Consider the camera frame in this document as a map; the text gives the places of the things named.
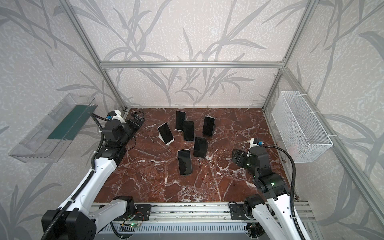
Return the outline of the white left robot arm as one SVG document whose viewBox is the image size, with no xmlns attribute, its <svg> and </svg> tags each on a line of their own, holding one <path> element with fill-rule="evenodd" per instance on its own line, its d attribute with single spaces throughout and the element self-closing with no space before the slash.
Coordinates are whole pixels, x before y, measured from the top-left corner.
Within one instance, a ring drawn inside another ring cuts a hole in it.
<svg viewBox="0 0 384 240">
<path fill-rule="evenodd" d="M 93 240 L 116 218 L 135 217 L 137 207 L 134 199 L 127 196 L 118 196 L 91 212 L 101 188 L 127 153 L 126 145 L 136 138 L 135 134 L 145 122 L 143 111 L 133 112 L 131 116 L 131 119 L 124 120 L 119 110 L 111 111 L 102 126 L 102 117 L 91 114 L 101 133 L 101 140 L 91 159 L 91 168 L 56 210 L 48 210 L 43 215 L 43 240 Z"/>
</svg>

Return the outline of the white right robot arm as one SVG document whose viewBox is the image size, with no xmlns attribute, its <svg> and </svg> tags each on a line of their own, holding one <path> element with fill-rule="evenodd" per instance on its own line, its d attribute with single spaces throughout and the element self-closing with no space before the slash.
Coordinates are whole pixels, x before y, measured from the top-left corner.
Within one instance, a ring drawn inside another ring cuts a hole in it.
<svg viewBox="0 0 384 240">
<path fill-rule="evenodd" d="M 279 150 L 290 160 L 293 168 L 290 188 L 283 177 L 272 171 L 267 149 Z M 271 240 L 309 240 L 310 235 L 294 205 L 296 166 L 291 155 L 277 146 L 266 146 L 259 139 L 251 139 L 248 152 L 233 150 L 232 161 L 253 176 L 254 185 L 262 192 L 262 196 L 246 198 L 246 216 L 256 220 Z"/>
</svg>

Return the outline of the black front smartphone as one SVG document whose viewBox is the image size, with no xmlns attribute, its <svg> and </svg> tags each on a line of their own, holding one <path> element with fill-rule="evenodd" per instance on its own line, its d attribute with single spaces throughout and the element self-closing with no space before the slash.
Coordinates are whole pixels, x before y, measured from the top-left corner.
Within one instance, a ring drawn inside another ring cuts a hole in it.
<svg viewBox="0 0 384 240">
<path fill-rule="evenodd" d="M 192 173 L 191 152 L 190 150 L 178 151 L 178 162 L 180 175 L 190 175 Z"/>
</svg>

